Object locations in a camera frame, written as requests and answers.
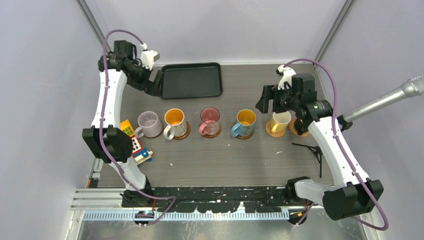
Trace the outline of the yellow mug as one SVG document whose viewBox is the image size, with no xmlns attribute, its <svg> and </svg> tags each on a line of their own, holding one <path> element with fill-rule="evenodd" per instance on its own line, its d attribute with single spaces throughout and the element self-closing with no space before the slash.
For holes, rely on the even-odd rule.
<svg viewBox="0 0 424 240">
<path fill-rule="evenodd" d="M 271 131 L 273 133 L 275 132 L 281 132 L 283 129 L 287 128 L 290 121 L 292 119 L 292 115 L 290 112 L 281 112 L 281 113 L 272 113 L 272 118 L 270 122 Z"/>
</svg>

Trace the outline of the lilac mug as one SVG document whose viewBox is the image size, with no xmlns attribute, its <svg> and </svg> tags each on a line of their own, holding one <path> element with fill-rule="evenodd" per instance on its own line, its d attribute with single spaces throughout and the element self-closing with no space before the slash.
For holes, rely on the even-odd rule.
<svg viewBox="0 0 424 240">
<path fill-rule="evenodd" d="M 138 127 L 134 130 L 136 138 L 154 139 L 159 137 L 164 126 L 158 115 L 153 111 L 142 112 L 137 119 Z"/>
</svg>

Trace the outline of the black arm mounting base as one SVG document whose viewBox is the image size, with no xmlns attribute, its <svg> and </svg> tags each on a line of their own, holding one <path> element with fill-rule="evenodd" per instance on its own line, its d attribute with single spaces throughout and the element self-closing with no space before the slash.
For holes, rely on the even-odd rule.
<svg viewBox="0 0 424 240">
<path fill-rule="evenodd" d="M 120 194 L 124 208 L 154 208 L 162 212 L 172 205 L 169 212 L 234 213 L 244 206 L 247 213 L 276 213 L 279 207 L 311 205 L 310 200 L 289 199 L 283 186 L 225 186 L 225 187 L 155 187 L 150 191 L 160 200 L 154 200 L 136 191 L 125 190 Z"/>
</svg>

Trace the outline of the black serving tray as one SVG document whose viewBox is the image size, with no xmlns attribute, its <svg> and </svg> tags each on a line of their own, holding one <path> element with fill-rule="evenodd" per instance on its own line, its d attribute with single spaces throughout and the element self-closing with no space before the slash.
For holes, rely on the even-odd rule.
<svg viewBox="0 0 424 240">
<path fill-rule="evenodd" d="M 160 97 L 164 100 L 218 97 L 224 91 L 217 62 L 167 64 L 161 71 Z"/>
</svg>

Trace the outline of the black mug cream inside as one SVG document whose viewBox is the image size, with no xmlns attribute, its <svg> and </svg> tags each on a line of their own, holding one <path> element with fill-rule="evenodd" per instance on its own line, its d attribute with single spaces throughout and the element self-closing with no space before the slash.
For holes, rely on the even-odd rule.
<svg viewBox="0 0 424 240">
<path fill-rule="evenodd" d="M 300 118 L 296 118 L 293 124 L 294 130 L 298 135 L 302 135 L 304 133 L 303 130 L 303 121 Z"/>
</svg>

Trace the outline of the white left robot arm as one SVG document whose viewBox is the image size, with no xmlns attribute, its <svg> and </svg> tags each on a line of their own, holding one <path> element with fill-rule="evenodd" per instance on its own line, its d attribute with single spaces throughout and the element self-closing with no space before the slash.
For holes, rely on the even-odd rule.
<svg viewBox="0 0 424 240">
<path fill-rule="evenodd" d="M 126 191 L 134 194 L 141 207 L 153 202 L 148 178 L 139 170 L 133 156 L 131 138 L 120 129 L 122 98 L 126 85 L 150 96 L 160 95 L 160 78 L 150 80 L 155 61 L 160 55 L 141 44 L 116 40 L 113 51 L 104 51 L 97 62 L 100 90 L 96 112 L 89 128 L 82 130 L 82 138 L 97 159 L 115 169 L 125 183 Z"/>
</svg>

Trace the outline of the woven rattan coaster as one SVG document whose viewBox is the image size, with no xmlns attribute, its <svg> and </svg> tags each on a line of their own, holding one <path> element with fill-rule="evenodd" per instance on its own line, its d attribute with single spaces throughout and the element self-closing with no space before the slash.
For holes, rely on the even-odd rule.
<svg viewBox="0 0 424 240">
<path fill-rule="evenodd" d="M 281 138 L 282 136 L 285 135 L 285 133 L 287 131 L 287 129 L 285 128 L 280 132 L 272 132 L 270 120 L 266 123 L 265 130 L 266 130 L 267 134 L 270 135 L 273 138 Z"/>
<path fill-rule="evenodd" d="M 297 118 L 292 118 L 291 121 L 289 122 L 288 127 L 289 127 L 290 132 L 292 134 L 294 134 L 295 136 L 301 137 L 301 138 L 304 138 L 304 137 L 309 136 L 310 135 L 310 132 L 309 131 L 304 132 L 303 134 L 299 134 L 298 133 L 298 131 L 295 128 L 295 122 L 296 122 L 296 120 L 297 120 Z"/>
</svg>

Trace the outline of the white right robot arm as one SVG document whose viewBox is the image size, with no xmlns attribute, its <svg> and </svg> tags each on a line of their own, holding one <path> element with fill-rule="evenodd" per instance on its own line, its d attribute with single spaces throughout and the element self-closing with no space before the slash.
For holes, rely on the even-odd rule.
<svg viewBox="0 0 424 240">
<path fill-rule="evenodd" d="M 380 180 L 371 180 L 350 151 L 327 100 L 319 100 L 315 79 L 310 74 L 295 74 L 291 83 L 279 87 L 264 85 L 255 105 L 261 113 L 295 112 L 295 130 L 309 132 L 317 142 L 333 177 L 333 185 L 314 182 L 308 177 L 287 181 L 285 198 L 291 205 L 309 200 L 324 207 L 332 220 L 370 213 L 384 191 Z"/>
</svg>

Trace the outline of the brown wooden coaster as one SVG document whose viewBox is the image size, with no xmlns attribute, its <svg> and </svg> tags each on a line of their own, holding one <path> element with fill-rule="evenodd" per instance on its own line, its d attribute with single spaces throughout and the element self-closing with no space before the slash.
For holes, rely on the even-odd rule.
<svg viewBox="0 0 424 240">
<path fill-rule="evenodd" d="M 205 123 L 201 122 L 199 125 L 198 132 L 201 136 L 204 138 L 215 138 L 221 133 L 221 123 L 215 122 L 215 123 Z"/>
<path fill-rule="evenodd" d="M 240 140 L 247 140 L 254 135 L 255 125 L 243 125 L 238 121 L 234 121 L 231 126 L 230 135 Z"/>
<path fill-rule="evenodd" d="M 183 140 L 187 138 L 191 132 L 191 126 L 187 121 L 182 121 L 178 125 L 172 126 L 173 139 Z"/>
</svg>

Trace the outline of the pink patterned mug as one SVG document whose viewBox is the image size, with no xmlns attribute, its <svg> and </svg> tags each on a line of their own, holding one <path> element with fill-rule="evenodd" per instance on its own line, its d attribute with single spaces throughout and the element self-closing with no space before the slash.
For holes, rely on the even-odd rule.
<svg viewBox="0 0 424 240">
<path fill-rule="evenodd" d="M 207 124 L 220 123 L 220 112 L 215 107 L 204 108 L 200 113 L 200 124 L 202 122 Z"/>
</svg>

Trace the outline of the white mug orange inside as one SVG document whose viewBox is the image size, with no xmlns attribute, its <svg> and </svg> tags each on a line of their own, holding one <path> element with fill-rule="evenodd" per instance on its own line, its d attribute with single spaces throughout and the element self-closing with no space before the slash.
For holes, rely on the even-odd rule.
<svg viewBox="0 0 424 240">
<path fill-rule="evenodd" d="M 167 140 L 173 140 L 173 126 L 186 121 L 184 112 L 179 108 L 172 108 L 168 110 L 164 115 L 165 128 L 163 130 L 163 136 Z"/>
</svg>

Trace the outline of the blue mug orange inside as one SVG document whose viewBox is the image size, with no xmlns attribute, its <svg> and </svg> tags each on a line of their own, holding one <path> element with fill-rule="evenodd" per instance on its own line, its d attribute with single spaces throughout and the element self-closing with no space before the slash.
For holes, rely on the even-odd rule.
<svg viewBox="0 0 424 240">
<path fill-rule="evenodd" d="M 242 109 L 236 115 L 236 121 L 245 126 L 256 124 L 256 114 L 250 109 Z"/>
</svg>

